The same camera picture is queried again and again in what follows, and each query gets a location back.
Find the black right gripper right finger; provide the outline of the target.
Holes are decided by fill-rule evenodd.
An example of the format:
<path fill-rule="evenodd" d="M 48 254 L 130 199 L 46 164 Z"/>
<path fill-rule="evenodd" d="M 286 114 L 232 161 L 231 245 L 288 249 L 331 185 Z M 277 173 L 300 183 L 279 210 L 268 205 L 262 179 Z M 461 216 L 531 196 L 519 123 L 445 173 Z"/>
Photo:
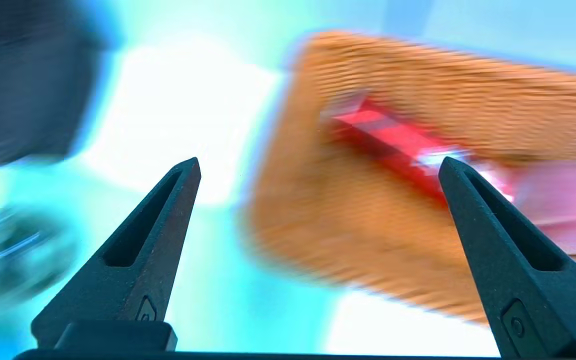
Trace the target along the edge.
<path fill-rule="evenodd" d="M 576 262 L 464 162 L 439 182 L 502 358 L 576 358 Z"/>

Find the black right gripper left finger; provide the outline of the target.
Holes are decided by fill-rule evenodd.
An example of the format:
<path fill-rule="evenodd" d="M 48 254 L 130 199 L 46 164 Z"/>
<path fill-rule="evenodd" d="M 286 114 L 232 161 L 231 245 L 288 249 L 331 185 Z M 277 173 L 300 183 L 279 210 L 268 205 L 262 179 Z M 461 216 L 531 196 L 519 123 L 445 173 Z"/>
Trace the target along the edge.
<path fill-rule="evenodd" d="M 162 321 L 201 182 L 196 157 L 173 166 L 35 317 L 40 347 L 75 321 Z"/>

